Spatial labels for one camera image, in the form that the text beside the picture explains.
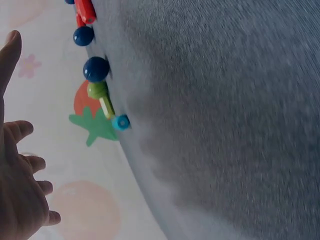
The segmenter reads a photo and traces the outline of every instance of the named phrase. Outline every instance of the gray cushion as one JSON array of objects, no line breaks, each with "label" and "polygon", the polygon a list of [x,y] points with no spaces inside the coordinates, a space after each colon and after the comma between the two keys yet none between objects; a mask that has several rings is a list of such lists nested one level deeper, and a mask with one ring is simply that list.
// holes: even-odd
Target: gray cushion
[{"label": "gray cushion", "polygon": [[92,2],[87,50],[167,238],[319,240],[319,0]]}]

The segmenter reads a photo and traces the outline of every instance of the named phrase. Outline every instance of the hand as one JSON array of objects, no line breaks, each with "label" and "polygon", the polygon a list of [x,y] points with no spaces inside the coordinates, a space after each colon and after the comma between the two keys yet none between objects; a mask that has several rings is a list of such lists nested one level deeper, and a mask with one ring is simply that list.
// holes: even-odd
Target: hand
[{"label": "hand", "polygon": [[27,121],[4,123],[4,93],[20,58],[22,40],[11,32],[0,51],[0,240],[27,240],[42,226],[58,224],[60,215],[49,211],[45,195],[53,191],[49,181],[33,174],[46,166],[37,156],[18,153],[17,143],[33,132]]}]

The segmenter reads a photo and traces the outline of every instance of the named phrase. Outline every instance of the patterned background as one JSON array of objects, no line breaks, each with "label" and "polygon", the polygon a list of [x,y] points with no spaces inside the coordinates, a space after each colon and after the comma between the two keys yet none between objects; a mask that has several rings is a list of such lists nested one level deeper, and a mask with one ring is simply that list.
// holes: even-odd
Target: patterned background
[{"label": "patterned background", "polygon": [[64,0],[0,0],[2,43],[12,29],[21,32],[23,47],[4,97],[5,120],[34,124],[18,147],[46,159],[36,178],[53,182],[49,205],[62,217],[32,240],[164,240],[119,143],[97,136],[88,147],[90,129],[69,121],[88,58],[73,43],[73,7]]}]

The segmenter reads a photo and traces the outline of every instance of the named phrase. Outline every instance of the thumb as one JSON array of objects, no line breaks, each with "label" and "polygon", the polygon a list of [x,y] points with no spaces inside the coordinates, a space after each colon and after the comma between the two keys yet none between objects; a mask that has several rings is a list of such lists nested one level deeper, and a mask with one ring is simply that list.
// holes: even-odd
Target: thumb
[{"label": "thumb", "polygon": [[0,94],[5,94],[7,85],[21,55],[22,40],[18,31],[10,32],[5,46],[0,50]]}]

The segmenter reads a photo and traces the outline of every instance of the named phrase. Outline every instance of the toy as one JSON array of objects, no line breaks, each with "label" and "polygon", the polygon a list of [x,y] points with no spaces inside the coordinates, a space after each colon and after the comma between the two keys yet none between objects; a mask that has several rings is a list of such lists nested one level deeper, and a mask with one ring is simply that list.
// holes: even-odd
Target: toy
[{"label": "toy", "polygon": [[124,131],[130,126],[129,118],[127,115],[116,116],[112,120],[112,126],[118,131]]},{"label": "toy", "polygon": [[90,98],[98,99],[100,101],[101,108],[108,120],[115,116],[115,111],[111,104],[107,83],[105,81],[89,83],[87,93]]},{"label": "toy", "polygon": [[107,60],[99,56],[93,56],[83,66],[83,75],[91,83],[103,81],[110,71]]},{"label": "toy", "polygon": [[75,20],[78,28],[86,26],[86,24],[82,21],[82,18],[79,13],[75,14]]},{"label": "toy", "polygon": [[124,131],[129,128],[130,122],[127,115],[116,116],[112,106],[107,83],[100,81],[89,83],[87,93],[90,98],[99,99],[104,115],[108,120],[112,119],[112,126],[118,131]]},{"label": "toy", "polygon": [[92,24],[97,16],[91,0],[74,0],[76,12],[85,24]]},{"label": "toy", "polygon": [[81,26],[73,34],[74,43],[78,46],[87,46],[94,39],[94,30],[89,26]]}]

